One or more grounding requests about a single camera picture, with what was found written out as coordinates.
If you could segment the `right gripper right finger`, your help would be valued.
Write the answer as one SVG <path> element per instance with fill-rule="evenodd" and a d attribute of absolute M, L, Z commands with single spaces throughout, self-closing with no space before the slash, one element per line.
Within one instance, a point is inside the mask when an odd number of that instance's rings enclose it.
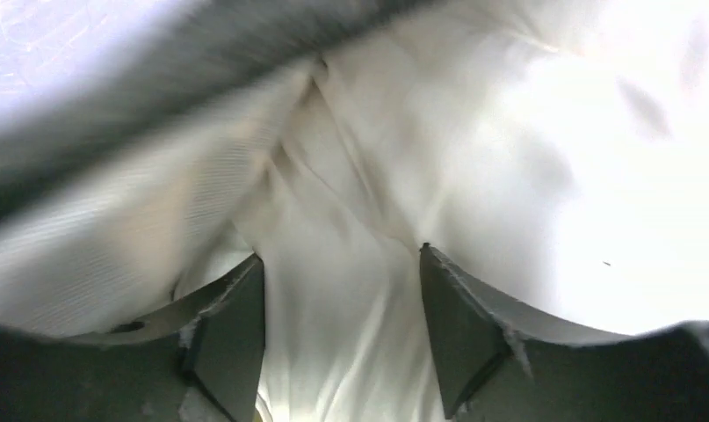
<path fill-rule="evenodd" d="M 423 308 L 453 421 L 709 421 L 709 322 L 637 336 L 518 301 L 429 244 Z"/>

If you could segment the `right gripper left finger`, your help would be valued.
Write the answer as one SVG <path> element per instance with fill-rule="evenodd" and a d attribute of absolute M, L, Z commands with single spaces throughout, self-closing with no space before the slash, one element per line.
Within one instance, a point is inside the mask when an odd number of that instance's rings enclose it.
<path fill-rule="evenodd" d="M 0 326 L 0 421 L 250 421 L 264 342 L 257 256 L 106 333 Z"/>

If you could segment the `black floral pillowcase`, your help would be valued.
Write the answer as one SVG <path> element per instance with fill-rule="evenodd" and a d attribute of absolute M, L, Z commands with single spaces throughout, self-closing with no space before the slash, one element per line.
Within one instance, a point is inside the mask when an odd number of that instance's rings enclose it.
<path fill-rule="evenodd" d="M 414 1 L 185 1 L 118 40 L 84 80 L 0 111 L 0 221 L 150 129 Z"/>

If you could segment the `white yellow-edged pillow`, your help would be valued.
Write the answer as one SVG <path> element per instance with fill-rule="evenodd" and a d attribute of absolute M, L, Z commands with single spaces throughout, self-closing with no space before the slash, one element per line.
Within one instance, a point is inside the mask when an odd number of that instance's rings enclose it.
<path fill-rule="evenodd" d="M 0 1 L 0 111 L 185 1 Z M 264 264 L 250 421 L 453 421 L 429 244 L 552 316 L 709 322 L 709 1 L 414 1 L 0 221 L 0 326 L 106 333 Z"/>

